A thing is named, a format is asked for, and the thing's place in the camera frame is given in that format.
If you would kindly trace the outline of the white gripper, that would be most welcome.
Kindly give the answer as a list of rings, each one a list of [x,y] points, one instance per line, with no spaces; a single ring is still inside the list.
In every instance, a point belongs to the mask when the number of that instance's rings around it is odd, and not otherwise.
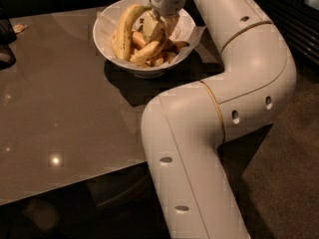
[[[165,27],[170,37],[174,31],[179,15],[177,14],[184,6],[186,0],[150,0],[154,11],[163,16],[158,19],[152,11],[147,11],[143,22],[143,37],[147,43],[159,40]]]

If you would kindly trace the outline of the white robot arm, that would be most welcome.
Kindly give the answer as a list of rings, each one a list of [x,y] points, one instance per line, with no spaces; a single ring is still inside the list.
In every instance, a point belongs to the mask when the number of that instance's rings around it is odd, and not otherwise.
[[[171,239],[250,239],[217,149],[273,123],[294,93],[295,63],[253,0],[193,1],[224,70],[148,103],[145,155]]]

